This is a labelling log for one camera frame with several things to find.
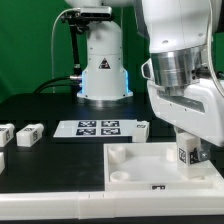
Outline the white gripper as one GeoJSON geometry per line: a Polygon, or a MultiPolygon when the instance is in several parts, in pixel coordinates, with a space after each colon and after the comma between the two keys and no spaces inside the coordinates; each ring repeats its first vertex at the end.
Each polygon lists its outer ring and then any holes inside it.
{"type": "MultiPolygon", "coordinates": [[[[216,146],[224,146],[224,98],[212,80],[200,78],[184,90],[183,96],[168,96],[155,84],[151,60],[141,66],[141,72],[147,79],[150,103],[158,118],[216,146]]],[[[207,161],[210,156],[210,146],[201,145],[199,161],[207,161]]]]}

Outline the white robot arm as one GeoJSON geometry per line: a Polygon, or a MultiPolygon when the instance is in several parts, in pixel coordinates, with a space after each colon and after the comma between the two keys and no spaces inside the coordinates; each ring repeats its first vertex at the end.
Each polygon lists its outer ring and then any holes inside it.
{"type": "Polygon", "coordinates": [[[65,0],[87,25],[87,67],[80,100],[119,101],[130,96],[119,59],[121,29],[109,21],[114,7],[133,6],[137,27],[149,39],[141,66],[154,114],[180,132],[224,146],[224,82],[216,78],[212,34],[222,0],[65,0]]]}

